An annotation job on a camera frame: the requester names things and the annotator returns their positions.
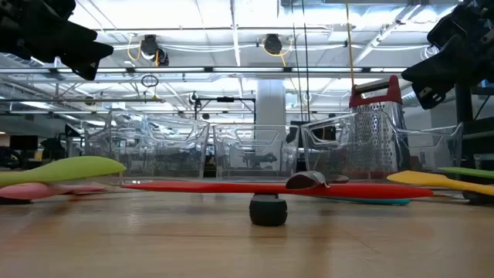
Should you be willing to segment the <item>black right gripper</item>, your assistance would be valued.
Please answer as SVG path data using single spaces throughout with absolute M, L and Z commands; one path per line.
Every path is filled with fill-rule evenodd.
M 456 35 L 463 39 L 452 38 Z M 458 84 L 493 82 L 493 0 L 459 3 L 438 20 L 427 40 L 441 48 L 439 53 L 401 73 L 423 109 L 438 106 Z

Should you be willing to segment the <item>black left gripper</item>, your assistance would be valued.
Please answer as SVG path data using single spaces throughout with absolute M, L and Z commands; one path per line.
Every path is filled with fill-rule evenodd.
M 58 29 L 57 56 L 73 73 L 94 80 L 100 60 L 113 54 L 113 47 L 95 42 L 97 32 L 68 21 L 74 0 L 1 0 L 1 52 L 30 59 L 29 42 L 50 36 Z

